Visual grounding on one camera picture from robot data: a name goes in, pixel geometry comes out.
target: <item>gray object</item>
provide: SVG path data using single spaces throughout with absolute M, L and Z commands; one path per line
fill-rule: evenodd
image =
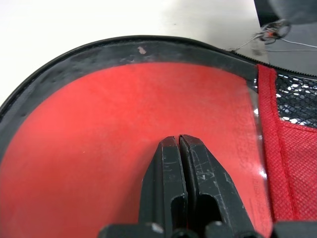
M 317 46 L 317 22 L 292 25 L 285 40 Z M 269 62 L 273 65 L 317 75 L 317 49 L 277 40 L 266 45 Z
M 292 24 L 306 24 L 317 21 L 316 0 L 269 0 L 281 19 Z

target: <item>scratch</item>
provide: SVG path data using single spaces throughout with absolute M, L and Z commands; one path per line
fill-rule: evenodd
M 214 176 L 214 173 L 213 173 L 213 172 L 200 172 L 200 171 L 197 171 L 196 174 L 197 174 L 197 175 L 210 175 L 210 176 Z
M 216 187 L 218 187 L 218 183 L 216 181 L 213 181 L 213 183 Z
M 227 174 L 227 173 L 223 173 L 223 174 L 224 174 L 224 176 L 225 176 L 225 178 L 226 178 L 226 181 L 227 181 L 228 183 L 230 183 L 231 185 L 233 185 L 233 182 L 232 182 L 231 178 L 228 176 L 228 174 Z
M 204 182 L 206 182 L 206 181 L 209 181 L 211 178 L 207 178 L 207 179 L 200 179 L 199 181 L 198 181 L 198 184 L 202 184 L 202 183 L 204 183 Z
M 203 162 L 202 164 L 198 164 L 198 165 L 195 166 L 195 168 L 197 168 L 198 166 L 204 165 L 205 163 L 208 163 L 208 162 L 209 162 L 209 161 L 205 161 L 205 162 Z

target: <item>red fabric strip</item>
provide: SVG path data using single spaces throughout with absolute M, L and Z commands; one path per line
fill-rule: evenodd
M 258 65 L 259 109 L 275 221 L 317 219 L 317 130 L 281 121 L 273 69 Z

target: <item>stitching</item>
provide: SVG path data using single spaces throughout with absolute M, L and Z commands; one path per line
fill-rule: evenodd
M 270 78 L 271 78 L 271 71 L 275 74 L 275 71 L 268 68 L 268 67 L 264 67 L 262 65 L 258 65 L 259 68 L 259 107 L 260 107 L 260 116 L 263 117 L 263 122 L 265 120 L 265 123 L 270 123 L 270 126 L 272 127 L 274 133 L 271 134 L 269 137 L 271 137 L 271 139 L 274 140 L 275 145 L 276 145 L 276 154 L 271 154 L 271 157 L 267 157 L 266 159 L 266 163 L 268 163 L 269 161 L 274 161 L 277 160 L 279 163 L 279 166 L 281 166 L 281 169 L 283 170 L 283 162 L 282 162 L 282 155 L 281 155 L 281 148 L 280 148 L 280 144 L 278 141 L 278 134 L 277 134 L 277 124 L 276 121 L 274 120 L 274 111 L 273 111 L 273 107 L 272 107 L 272 100 L 271 100 L 271 87 L 270 87 Z M 267 126 L 263 127 L 263 133 L 268 133 L 267 135 L 269 135 L 269 128 Z M 265 146 L 268 147 L 268 151 L 271 151 L 272 145 L 270 144 L 270 142 L 265 138 L 265 134 L 264 134 L 264 144 Z M 272 193 L 272 198 L 276 198 L 276 194 L 278 193 L 278 191 L 276 191 L 276 189 L 273 189 L 272 186 L 272 181 L 270 181 L 270 173 L 273 173 L 274 175 L 276 175 L 276 171 L 275 168 L 271 168 L 271 170 L 268 170 L 268 181 L 269 181 L 269 186 L 270 186 L 270 190 L 274 191 Z M 282 171 L 281 174 L 281 179 L 283 180 L 283 182 L 285 181 L 285 183 L 287 183 L 287 178 L 285 175 L 285 171 Z M 289 196 L 289 192 L 288 190 L 286 191 L 287 194 L 283 195 L 283 198 L 287 201 L 287 204 L 289 203 L 289 207 L 290 207 L 290 217 L 287 216 L 288 220 L 292 220 L 294 215 L 293 215 L 293 210 L 291 207 L 291 201 L 290 201 L 290 196 Z M 274 214 L 274 220 L 276 221 L 277 219 L 280 219 L 279 215 L 282 216 L 283 213 L 283 207 L 281 207 L 280 205 L 277 205 L 277 203 L 271 203 L 272 208 L 273 208 L 273 214 Z
M 297 216 L 297 210 L 294 206 L 294 194 L 292 191 L 292 188 L 290 186 L 290 176 L 287 170 L 287 166 L 286 166 L 286 161 L 285 161 L 285 149 L 284 149 L 284 145 L 283 145 L 283 141 L 281 141 L 279 134 L 281 133 L 281 124 L 280 124 L 280 120 L 279 120 L 279 116 L 278 116 L 278 111 L 275 110 L 277 109 L 277 102 L 276 102 L 276 88 L 275 88 L 275 80 L 276 80 L 276 75 L 275 75 L 275 71 L 273 69 L 270 69 L 270 73 L 269 73 L 269 88 L 270 88 L 270 96 L 271 96 L 271 111 L 273 113 L 274 116 L 274 120 L 275 120 L 275 125 L 276 125 L 276 129 L 278 132 L 277 138 L 278 138 L 278 146 L 279 146 L 279 150 L 281 153 L 281 159 L 282 159 L 282 166 L 284 169 L 284 173 L 285 173 L 285 177 L 286 177 L 286 182 L 287 182 L 287 188 L 288 188 L 288 192 L 290 195 L 290 202 L 291 202 L 291 209 L 292 209 L 292 213 L 293 213 L 293 219 L 296 219 Z
M 280 121 L 280 123 L 281 123 L 282 127 L 287 127 L 287 128 L 291 128 L 294 130 L 301 130 L 301 131 L 308 131 L 308 132 L 312 132 L 312 133 L 317 133 L 317 129 L 309 128 L 309 127 L 306 127 L 304 125 L 291 124 L 288 121 Z

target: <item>open case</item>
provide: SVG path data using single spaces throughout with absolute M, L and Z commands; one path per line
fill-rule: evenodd
M 0 161 L 1 238 L 313 237 L 317 77 L 183 38 L 94 42 L 5 101 Z

